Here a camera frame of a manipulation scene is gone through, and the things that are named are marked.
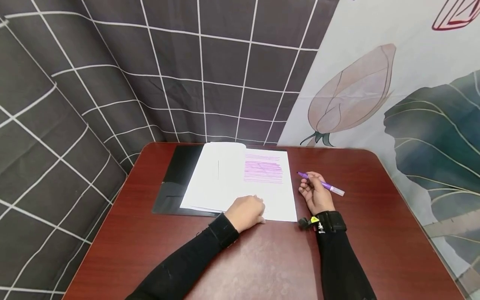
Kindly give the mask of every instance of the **black folder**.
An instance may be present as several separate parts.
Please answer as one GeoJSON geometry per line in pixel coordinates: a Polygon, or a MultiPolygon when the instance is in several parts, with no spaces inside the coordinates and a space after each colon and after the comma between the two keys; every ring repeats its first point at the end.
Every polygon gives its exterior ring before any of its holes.
{"type": "Polygon", "coordinates": [[[180,207],[202,149],[203,145],[178,145],[175,148],[160,191],[156,196],[152,213],[188,216],[219,215],[180,207]]]}

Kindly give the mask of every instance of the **document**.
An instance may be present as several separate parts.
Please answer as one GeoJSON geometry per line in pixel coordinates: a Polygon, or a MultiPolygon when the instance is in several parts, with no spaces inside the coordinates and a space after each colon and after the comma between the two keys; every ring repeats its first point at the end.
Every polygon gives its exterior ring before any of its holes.
{"type": "Polygon", "coordinates": [[[286,151],[205,144],[180,207],[224,212],[246,195],[264,200],[265,219],[297,221],[286,151]]]}

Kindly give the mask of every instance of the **purple marker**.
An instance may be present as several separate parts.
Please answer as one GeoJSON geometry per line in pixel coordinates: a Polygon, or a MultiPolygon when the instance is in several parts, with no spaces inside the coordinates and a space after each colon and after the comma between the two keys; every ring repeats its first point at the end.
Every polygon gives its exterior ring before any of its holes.
{"type": "MultiPolygon", "coordinates": [[[[302,176],[303,178],[305,179],[308,179],[308,175],[305,174],[305,173],[301,173],[301,172],[297,172],[297,174],[299,174],[300,176],[302,176]]],[[[343,197],[343,195],[345,194],[344,191],[342,191],[341,189],[337,189],[336,187],[334,186],[331,186],[330,184],[326,183],[326,182],[323,182],[323,181],[320,181],[322,183],[322,185],[324,186],[324,188],[326,188],[327,190],[331,191],[331,192],[334,192],[335,194],[337,195],[340,195],[343,197]]]]}

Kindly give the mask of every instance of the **wrist strap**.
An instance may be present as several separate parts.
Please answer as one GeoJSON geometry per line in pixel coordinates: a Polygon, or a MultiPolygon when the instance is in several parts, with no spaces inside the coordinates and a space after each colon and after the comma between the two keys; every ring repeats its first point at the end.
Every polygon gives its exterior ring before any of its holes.
{"type": "Polygon", "coordinates": [[[224,214],[220,214],[208,225],[208,228],[210,228],[215,235],[222,249],[230,246],[239,237],[238,231],[233,227],[232,223],[230,223],[224,214]]]}
{"type": "Polygon", "coordinates": [[[338,211],[324,211],[315,217],[319,220],[318,232],[336,232],[337,230],[347,231],[347,226],[342,215],[338,211]]]}

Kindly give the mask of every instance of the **black arm sleeve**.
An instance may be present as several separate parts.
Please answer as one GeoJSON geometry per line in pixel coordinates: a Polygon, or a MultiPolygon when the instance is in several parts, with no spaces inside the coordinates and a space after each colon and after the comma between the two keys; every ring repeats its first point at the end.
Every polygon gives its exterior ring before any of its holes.
{"type": "Polygon", "coordinates": [[[322,290],[325,300],[376,300],[347,233],[315,233],[322,259],[322,290]]]}
{"type": "Polygon", "coordinates": [[[127,300],[183,299],[210,261],[239,234],[223,214],[162,261],[127,300]]]}

